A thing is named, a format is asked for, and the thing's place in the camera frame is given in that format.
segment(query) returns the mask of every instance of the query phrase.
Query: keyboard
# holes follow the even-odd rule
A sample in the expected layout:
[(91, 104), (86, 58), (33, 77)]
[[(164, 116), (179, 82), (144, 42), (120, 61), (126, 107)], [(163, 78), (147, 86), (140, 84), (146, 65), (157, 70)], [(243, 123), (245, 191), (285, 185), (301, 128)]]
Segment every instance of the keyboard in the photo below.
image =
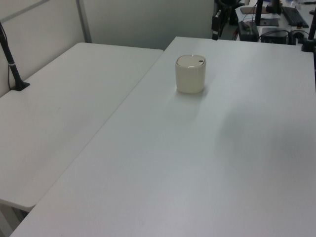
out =
[(282, 7), (283, 14), (285, 18), (287, 19), (289, 25), (291, 26), (297, 26), (298, 22), (302, 22), (303, 28), (308, 28), (308, 24), (304, 20), (304, 18), (301, 16), (301, 14), (298, 12), (296, 8), (283, 6)]

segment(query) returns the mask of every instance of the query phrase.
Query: white table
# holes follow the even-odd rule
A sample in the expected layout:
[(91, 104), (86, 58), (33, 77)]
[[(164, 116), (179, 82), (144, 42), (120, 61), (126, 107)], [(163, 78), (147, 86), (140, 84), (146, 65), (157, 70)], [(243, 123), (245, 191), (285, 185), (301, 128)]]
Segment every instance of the white table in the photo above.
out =
[(176, 38), (12, 237), (315, 237), (315, 106), (297, 47)]
[(161, 54), (79, 43), (0, 98), (0, 203), (31, 210)]

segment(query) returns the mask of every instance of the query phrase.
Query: wall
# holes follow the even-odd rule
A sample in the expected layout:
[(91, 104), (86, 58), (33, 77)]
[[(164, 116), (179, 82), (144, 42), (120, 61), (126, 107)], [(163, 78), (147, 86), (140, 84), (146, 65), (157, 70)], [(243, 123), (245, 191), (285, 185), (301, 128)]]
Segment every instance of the wall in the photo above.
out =
[[(11, 4), (19, 1), (7, 1), (8, 8)], [(49, 0), (2, 25), (22, 80), (84, 42), (76, 0)], [(0, 97), (7, 92), (7, 61), (0, 49)]]
[(211, 38), (214, 0), (81, 0), (93, 43), (165, 50), (176, 36)]

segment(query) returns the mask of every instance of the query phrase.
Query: container lid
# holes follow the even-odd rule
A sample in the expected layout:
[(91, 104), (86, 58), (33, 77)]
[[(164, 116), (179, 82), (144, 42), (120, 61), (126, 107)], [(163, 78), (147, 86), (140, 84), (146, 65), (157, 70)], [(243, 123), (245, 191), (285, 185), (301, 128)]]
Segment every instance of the container lid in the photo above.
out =
[(205, 58), (199, 55), (183, 55), (178, 58), (177, 64), (181, 67), (198, 67), (205, 63)]

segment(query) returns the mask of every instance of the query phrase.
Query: white cylindrical container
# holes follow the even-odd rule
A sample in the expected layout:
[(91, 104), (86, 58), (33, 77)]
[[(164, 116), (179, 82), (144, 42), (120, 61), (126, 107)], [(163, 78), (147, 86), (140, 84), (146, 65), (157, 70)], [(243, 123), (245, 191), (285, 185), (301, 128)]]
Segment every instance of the white cylindrical container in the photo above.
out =
[(177, 89), (195, 94), (204, 89), (206, 58), (199, 55), (183, 55), (176, 62)]

